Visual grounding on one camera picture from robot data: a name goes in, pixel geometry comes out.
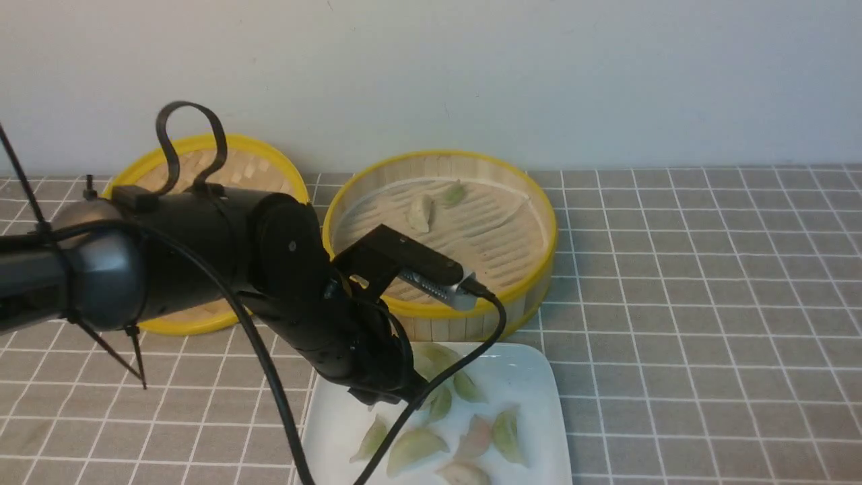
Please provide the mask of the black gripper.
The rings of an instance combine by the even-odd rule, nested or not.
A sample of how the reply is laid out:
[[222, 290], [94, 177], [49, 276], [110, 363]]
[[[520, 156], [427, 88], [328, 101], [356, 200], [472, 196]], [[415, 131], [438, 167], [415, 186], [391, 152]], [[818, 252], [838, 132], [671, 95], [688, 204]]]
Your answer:
[[410, 403], [428, 387], [382, 304], [354, 296], [335, 271], [265, 274], [239, 298], [321, 377], [364, 405]]

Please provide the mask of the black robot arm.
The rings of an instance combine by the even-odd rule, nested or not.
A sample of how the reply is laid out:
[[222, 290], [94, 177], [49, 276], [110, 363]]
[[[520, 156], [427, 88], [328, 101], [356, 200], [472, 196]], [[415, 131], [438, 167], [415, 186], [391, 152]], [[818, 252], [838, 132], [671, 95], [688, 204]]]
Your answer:
[[98, 229], [62, 240], [71, 278], [39, 234], [3, 237], [3, 333], [68, 313], [96, 331], [118, 331], [221, 300], [200, 267], [143, 234], [146, 227], [206, 261], [247, 310], [363, 404], [412, 402], [428, 386], [381, 304], [364, 298], [331, 261], [317, 213], [292, 196], [241, 189], [223, 197], [182, 193], [161, 197], [144, 212], [98, 197], [62, 207], [51, 228], [96, 221], [135, 229]]

